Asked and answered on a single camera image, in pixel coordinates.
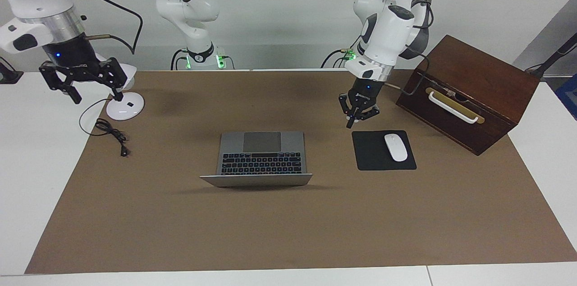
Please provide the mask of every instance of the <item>white mouse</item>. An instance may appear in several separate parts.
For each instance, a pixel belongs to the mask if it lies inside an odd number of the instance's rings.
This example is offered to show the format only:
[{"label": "white mouse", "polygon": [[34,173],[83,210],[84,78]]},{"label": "white mouse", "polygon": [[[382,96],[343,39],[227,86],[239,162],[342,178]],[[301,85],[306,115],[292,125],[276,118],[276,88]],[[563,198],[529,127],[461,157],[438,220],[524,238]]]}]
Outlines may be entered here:
[{"label": "white mouse", "polygon": [[391,153],[393,160],[396,162],[403,162],[408,158],[407,148],[397,134],[386,134],[385,144],[387,144],[389,153]]}]

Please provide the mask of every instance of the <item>white round base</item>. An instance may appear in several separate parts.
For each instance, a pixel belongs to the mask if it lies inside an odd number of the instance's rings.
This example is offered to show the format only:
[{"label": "white round base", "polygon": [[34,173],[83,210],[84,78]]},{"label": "white round base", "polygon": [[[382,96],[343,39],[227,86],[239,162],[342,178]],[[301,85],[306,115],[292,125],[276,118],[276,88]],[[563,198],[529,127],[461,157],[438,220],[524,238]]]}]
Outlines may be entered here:
[{"label": "white round base", "polygon": [[124,93],[122,101],[111,100],[106,113],[110,118],[123,121],[136,117],[144,108],[144,98],[135,92]]}]

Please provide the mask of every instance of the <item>brown paper mat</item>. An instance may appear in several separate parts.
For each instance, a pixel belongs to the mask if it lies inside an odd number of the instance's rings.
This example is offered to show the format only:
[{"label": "brown paper mat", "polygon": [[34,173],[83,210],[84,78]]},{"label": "brown paper mat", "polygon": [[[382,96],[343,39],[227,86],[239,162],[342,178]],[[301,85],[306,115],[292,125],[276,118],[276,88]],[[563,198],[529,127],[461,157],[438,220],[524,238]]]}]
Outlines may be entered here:
[{"label": "brown paper mat", "polygon": [[[401,82],[408,78],[402,76]],[[577,261],[505,137],[477,157],[395,105],[355,130],[402,129],[416,171],[359,171],[338,103],[347,72],[140,72],[142,114],[90,137],[26,273]],[[303,187],[216,188],[220,134],[303,130]]]}]

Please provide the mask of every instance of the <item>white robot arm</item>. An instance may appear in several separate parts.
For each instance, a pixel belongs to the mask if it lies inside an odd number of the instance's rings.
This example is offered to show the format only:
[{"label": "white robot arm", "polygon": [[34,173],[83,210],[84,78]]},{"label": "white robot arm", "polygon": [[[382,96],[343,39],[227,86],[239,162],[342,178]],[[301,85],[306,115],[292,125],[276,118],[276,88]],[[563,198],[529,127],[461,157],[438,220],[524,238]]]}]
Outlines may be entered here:
[{"label": "white robot arm", "polygon": [[215,46],[204,23],[218,18],[219,7],[214,0],[156,0],[160,15],[184,35],[192,68],[221,69],[222,48]]},{"label": "white robot arm", "polygon": [[430,3],[431,0],[355,0],[353,9],[363,23],[363,31],[356,46],[358,56],[344,66],[357,79],[348,94],[339,96],[348,128],[379,114],[376,98],[398,57],[411,59],[425,50],[432,14]]},{"label": "white robot arm", "polygon": [[[68,94],[74,103],[81,97],[75,81],[96,81],[108,86],[116,101],[122,100],[127,77],[115,58],[98,60],[72,0],[8,0],[16,15],[0,28],[0,47],[17,53],[42,47],[50,61],[39,70],[52,90]],[[62,81],[56,74],[65,75]]]}]

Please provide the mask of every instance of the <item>brown wooden box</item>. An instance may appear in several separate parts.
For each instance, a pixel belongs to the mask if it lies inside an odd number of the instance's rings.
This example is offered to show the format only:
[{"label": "brown wooden box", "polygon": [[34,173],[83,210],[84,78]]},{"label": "brown wooden box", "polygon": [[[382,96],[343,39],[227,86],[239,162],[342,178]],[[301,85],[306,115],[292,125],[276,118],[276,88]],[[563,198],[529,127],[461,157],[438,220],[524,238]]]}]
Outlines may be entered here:
[{"label": "brown wooden box", "polygon": [[[417,92],[410,97],[401,94],[396,104],[476,155],[519,124],[539,83],[449,35],[428,56],[430,67]],[[423,60],[405,91],[413,91],[425,68]]]}]

